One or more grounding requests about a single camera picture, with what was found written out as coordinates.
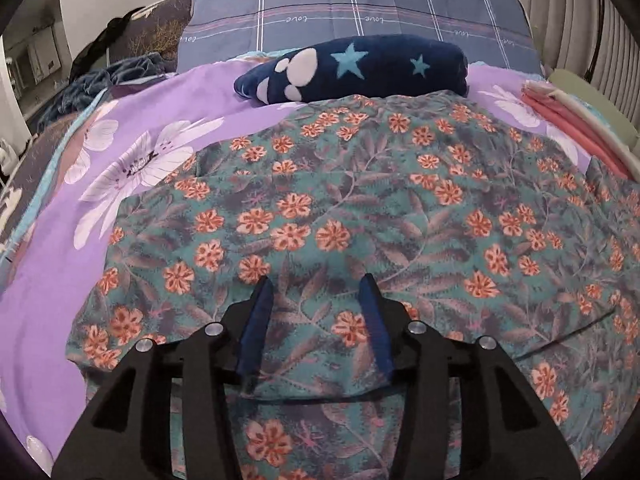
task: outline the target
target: wall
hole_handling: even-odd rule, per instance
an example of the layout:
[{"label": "wall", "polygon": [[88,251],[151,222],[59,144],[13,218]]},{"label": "wall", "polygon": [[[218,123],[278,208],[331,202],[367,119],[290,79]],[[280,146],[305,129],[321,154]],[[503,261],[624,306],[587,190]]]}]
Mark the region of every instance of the wall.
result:
[{"label": "wall", "polygon": [[11,88],[9,73],[4,62],[4,46],[0,36],[0,138],[6,140],[16,153],[22,153],[31,137]]}]

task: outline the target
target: metal screw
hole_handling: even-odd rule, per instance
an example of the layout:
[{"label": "metal screw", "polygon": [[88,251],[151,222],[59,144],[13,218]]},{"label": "metal screw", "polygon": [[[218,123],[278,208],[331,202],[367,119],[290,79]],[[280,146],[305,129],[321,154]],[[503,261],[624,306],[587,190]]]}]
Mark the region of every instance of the metal screw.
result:
[{"label": "metal screw", "polygon": [[204,329],[204,333],[207,335],[220,335],[225,331],[225,327],[222,325],[222,323],[209,323],[205,329]]},{"label": "metal screw", "polygon": [[149,338],[141,339],[136,343],[136,350],[138,352],[149,352],[154,346],[154,342]]},{"label": "metal screw", "polygon": [[406,327],[412,334],[424,334],[427,332],[427,326],[421,321],[412,321]]},{"label": "metal screw", "polygon": [[489,335],[483,335],[480,338],[479,344],[481,348],[484,348],[485,350],[494,350],[498,346],[495,339]]}]

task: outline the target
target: star pattern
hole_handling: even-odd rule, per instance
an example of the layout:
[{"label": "star pattern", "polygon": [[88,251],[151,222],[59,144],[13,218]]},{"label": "star pattern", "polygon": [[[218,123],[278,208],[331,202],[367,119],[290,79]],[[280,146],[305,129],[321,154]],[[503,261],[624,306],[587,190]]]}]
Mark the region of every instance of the star pattern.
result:
[{"label": "star pattern", "polygon": [[410,59],[410,61],[414,64],[414,73],[412,75],[420,74],[422,77],[426,78],[424,71],[430,69],[431,65],[426,64],[422,60],[422,54],[420,54],[418,59]]},{"label": "star pattern", "polygon": [[367,54],[368,52],[358,52],[354,48],[353,43],[351,43],[344,52],[331,54],[331,57],[338,62],[337,78],[340,79],[347,72],[351,72],[360,79],[364,79],[362,72],[360,72],[360,69],[358,68],[358,62]]}]

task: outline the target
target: navy blue blanket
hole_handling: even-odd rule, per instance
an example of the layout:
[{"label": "navy blue blanket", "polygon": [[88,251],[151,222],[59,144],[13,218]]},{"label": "navy blue blanket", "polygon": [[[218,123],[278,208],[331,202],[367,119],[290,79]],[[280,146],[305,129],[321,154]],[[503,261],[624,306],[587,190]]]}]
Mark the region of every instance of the navy blue blanket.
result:
[{"label": "navy blue blanket", "polygon": [[157,52],[123,59],[109,65],[107,68],[91,70],[91,72],[73,81],[54,98],[52,104],[49,105],[38,120],[37,131],[38,133],[43,132],[47,126],[53,124],[62,116],[72,112],[81,112],[105,88],[141,77],[163,73],[164,61]]}]

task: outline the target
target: gray floral fabric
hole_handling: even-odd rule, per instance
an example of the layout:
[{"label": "gray floral fabric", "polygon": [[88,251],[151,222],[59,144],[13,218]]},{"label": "gray floral fabric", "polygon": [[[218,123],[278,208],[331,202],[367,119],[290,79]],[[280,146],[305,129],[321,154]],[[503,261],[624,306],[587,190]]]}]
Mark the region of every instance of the gray floral fabric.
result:
[{"label": "gray floral fabric", "polygon": [[122,203],[68,357],[95,388],[138,338],[184,338],[268,275],[260,380],[228,390],[245,478],[386,478],[404,397],[355,297],[371,272],[445,336],[498,339],[586,473],[638,401],[638,192],[450,92],[313,103]]}]

